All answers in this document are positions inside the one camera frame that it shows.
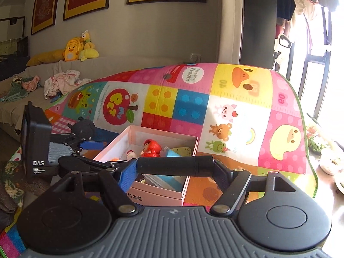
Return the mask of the black plush toy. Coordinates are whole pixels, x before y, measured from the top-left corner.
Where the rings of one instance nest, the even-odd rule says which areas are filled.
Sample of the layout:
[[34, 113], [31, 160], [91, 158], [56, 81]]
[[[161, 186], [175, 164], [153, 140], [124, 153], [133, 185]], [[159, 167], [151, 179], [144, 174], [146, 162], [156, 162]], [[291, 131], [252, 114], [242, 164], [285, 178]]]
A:
[[91, 140], [95, 134], [95, 125], [90, 119], [84, 119], [84, 117], [78, 117], [76, 123], [68, 124], [67, 127], [71, 130], [71, 134], [77, 138], [84, 140]]

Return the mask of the red hooded doll figure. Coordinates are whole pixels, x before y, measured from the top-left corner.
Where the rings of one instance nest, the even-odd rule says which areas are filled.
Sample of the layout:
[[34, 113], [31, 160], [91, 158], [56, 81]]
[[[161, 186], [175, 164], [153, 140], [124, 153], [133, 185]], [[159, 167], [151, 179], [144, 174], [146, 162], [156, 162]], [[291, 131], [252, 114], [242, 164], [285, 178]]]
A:
[[157, 141], [152, 139], [147, 139], [144, 142], [143, 150], [141, 151], [141, 157], [160, 157], [161, 145]]

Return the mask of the blue wet wipes pack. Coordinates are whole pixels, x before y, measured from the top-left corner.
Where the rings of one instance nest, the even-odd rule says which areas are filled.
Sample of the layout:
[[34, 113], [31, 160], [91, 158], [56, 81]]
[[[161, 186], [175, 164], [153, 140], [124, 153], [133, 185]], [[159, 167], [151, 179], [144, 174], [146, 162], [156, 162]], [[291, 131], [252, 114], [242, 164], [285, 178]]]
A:
[[145, 157], [149, 159], [148, 164], [153, 165], [152, 173], [147, 173], [145, 169], [143, 174], [146, 183], [159, 188], [182, 192], [186, 176], [179, 173], [178, 168], [172, 161], [167, 161], [168, 158], [176, 159], [180, 157], [169, 147], [163, 149], [160, 157]]

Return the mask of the beige sofa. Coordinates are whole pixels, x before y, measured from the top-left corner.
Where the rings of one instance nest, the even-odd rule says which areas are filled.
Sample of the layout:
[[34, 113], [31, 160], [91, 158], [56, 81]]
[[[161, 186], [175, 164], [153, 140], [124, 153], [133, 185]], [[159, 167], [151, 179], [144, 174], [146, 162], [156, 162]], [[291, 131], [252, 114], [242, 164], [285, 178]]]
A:
[[181, 59], [162, 57], [98, 57], [84, 61], [62, 61], [30, 66], [22, 73], [1, 81], [1, 129], [15, 140], [20, 140], [22, 116], [29, 101], [36, 107], [47, 109], [50, 101], [59, 93], [62, 96], [76, 91], [76, 102], [72, 109], [77, 115], [84, 115], [95, 100], [79, 103], [92, 95], [91, 91], [81, 92], [80, 87], [116, 73], [156, 66], [177, 65]]

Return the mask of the small white red bottle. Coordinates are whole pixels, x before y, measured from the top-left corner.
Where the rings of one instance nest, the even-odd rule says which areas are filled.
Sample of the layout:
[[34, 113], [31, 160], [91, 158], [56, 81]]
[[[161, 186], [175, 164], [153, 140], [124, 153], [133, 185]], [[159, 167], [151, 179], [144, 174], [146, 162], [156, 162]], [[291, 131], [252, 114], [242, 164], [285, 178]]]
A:
[[129, 150], [129, 151], [126, 152], [126, 159], [128, 161], [130, 161], [132, 159], [137, 159], [137, 158], [138, 158], [138, 156], [137, 156], [137, 154], [133, 150]]

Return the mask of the green pink clothes pile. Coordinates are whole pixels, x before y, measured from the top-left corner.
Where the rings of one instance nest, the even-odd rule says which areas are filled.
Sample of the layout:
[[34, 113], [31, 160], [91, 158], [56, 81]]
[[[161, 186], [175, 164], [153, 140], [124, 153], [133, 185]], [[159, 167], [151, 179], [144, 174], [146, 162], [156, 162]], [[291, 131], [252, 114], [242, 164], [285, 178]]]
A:
[[40, 77], [20, 77], [15, 76], [11, 82], [9, 91], [1, 95], [1, 102], [13, 102], [27, 97], [31, 92], [40, 87]]

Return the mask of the pink cardboard box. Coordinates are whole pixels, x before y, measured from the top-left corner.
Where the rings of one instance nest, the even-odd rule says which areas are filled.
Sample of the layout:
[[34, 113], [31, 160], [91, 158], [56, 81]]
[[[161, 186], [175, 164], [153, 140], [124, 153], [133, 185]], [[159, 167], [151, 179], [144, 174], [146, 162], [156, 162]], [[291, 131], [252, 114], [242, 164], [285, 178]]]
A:
[[[147, 140], [161, 146], [159, 157], [141, 156]], [[134, 181], [127, 192], [129, 198], [144, 206], [182, 206], [189, 184], [189, 176], [182, 170], [196, 154], [197, 147], [195, 136], [129, 126], [94, 159], [105, 163], [138, 158], [138, 164], [144, 166], [139, 173], [145, 177], [145, 183]]]

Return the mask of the pink white crumpled clothes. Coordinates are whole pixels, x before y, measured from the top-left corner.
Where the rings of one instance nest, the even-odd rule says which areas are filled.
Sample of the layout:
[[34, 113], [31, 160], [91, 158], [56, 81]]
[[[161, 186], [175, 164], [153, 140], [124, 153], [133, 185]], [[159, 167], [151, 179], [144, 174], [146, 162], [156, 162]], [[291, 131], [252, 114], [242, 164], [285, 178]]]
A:
[[81, 79], [80, 71], [67, 70], [66, 72], [60, 72], [52, 77], [49, 77], [44, 82], [44, 97], [48, 98], [55, 97], [58, 93], [62, 96], [70, 93], [74, 89], [90, 83], [91, 79]]

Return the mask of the colourful play mat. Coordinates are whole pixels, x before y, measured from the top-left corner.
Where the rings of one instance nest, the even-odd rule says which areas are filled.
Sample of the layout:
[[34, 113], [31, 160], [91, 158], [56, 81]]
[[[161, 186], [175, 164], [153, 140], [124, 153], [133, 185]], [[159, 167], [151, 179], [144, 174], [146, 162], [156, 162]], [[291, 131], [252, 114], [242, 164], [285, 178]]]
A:
[[[144, 206], [111, 214], [98, 172], [61, 178], [1, 234], [3, 257], [324, 257], [331, 223], [311, 198], [308, 145], [298, 96], [280, 73], [222, 63], [137, 69], [96, 79], [81, 92], [95, 100], [84, 115], [77, 92], [43, 110], [52, 134], [67, 134], [78, 117], [95, 125], [92, 141], [109, 145], [129, 126], [198, 138], [183, 167], [189, 184], [182, 206]], [[72, 153], [93, 159], [102, 150]], [[251, 173], [233, 215], [212, 215], [222, 191], [214, 160]]]

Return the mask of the yellow long pillow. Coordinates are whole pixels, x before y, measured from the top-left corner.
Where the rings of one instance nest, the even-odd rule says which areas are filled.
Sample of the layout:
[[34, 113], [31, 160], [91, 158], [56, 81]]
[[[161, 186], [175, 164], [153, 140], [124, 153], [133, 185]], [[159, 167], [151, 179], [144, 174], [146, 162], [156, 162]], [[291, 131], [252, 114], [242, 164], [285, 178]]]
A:
[[37, 66], [45, 63], [56, 63], [64, 59], [64, 50], [57, 49], [55, 51], [44, 52], [30, 58], [26, 66]]

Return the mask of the yellow plush toy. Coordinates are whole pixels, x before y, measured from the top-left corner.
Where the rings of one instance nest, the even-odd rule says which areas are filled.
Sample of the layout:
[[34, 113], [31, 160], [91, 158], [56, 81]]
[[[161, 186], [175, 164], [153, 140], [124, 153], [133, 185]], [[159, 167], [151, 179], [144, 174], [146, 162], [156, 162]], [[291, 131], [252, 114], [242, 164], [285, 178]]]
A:
[[81, 37], [80, 42], [83, 45], [82, 51], [79, 53], [79, 60], [85, 61], [86, 59], [95, 59], [99, 57], [98, 51], [95, 49], [94, 43], [90, 39], [90, 33], [85, 30]]

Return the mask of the orange duck plush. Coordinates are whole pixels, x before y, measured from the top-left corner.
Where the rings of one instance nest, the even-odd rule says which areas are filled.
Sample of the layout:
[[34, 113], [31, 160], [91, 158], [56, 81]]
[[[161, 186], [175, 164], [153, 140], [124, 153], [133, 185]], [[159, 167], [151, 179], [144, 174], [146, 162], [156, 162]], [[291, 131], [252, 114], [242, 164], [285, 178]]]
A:
[[67, 42], [63, 53], [64, 61], [75, 61], [79, 59], [79, 54], [83, 51], [84, 45], [79, 37], [74, 37]]

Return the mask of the red gold framed picture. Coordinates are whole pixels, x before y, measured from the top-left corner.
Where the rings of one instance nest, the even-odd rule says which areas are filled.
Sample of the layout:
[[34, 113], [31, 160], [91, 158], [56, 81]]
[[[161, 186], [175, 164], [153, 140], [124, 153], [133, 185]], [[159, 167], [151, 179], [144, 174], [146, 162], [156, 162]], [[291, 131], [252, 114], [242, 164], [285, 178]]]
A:
[[35, 0], [31, 35], [55, 25], [58, 0]]

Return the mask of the wall power socket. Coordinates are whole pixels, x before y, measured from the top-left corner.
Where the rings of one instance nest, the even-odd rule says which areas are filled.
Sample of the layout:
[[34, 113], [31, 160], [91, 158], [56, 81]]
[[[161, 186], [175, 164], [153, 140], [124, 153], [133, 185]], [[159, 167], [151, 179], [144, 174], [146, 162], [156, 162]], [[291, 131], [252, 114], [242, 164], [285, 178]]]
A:
[[189, 60], [192, 63], [200, 63], [200, 61], [201, 61], [201, 54], [191, 53]]

